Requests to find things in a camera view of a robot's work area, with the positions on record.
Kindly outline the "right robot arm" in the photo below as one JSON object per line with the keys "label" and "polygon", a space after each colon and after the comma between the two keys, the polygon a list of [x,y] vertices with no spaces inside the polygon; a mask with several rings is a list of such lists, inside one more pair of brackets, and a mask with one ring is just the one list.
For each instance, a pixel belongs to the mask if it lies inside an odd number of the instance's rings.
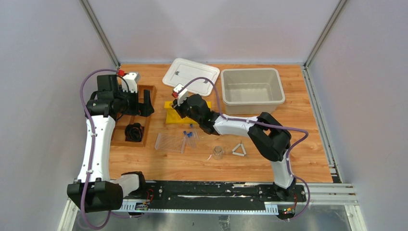
{"label": "right robot arm", "polygon": [[251,139],[260,154],[270,161],[274,174],[273,193],[281,201],[294,198],[296,180],[289,171],[287,152],[291,134],[269,113],[259,116],[236,117],[212,111],[199,95],[188,96],[183,102],[175,99],[172,108],[181,118],[198,123],[209,135],[236,135]]}

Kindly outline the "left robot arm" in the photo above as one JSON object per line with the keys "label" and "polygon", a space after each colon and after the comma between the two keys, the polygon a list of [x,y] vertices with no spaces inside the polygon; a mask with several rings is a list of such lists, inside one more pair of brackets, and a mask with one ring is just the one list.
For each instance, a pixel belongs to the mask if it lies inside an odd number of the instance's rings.
{"label": "left robot arm", "polygon": [[97,76],[97,90],[84,103],[87,141],[77,182],[67,186],[68,197],[84,212],[118,210],[124,197],[147,194],[140,171],[123,173],[111,181],[109,154],[118,115],[148,117],[154,113],[150,91],[139,102],[138,72]]}

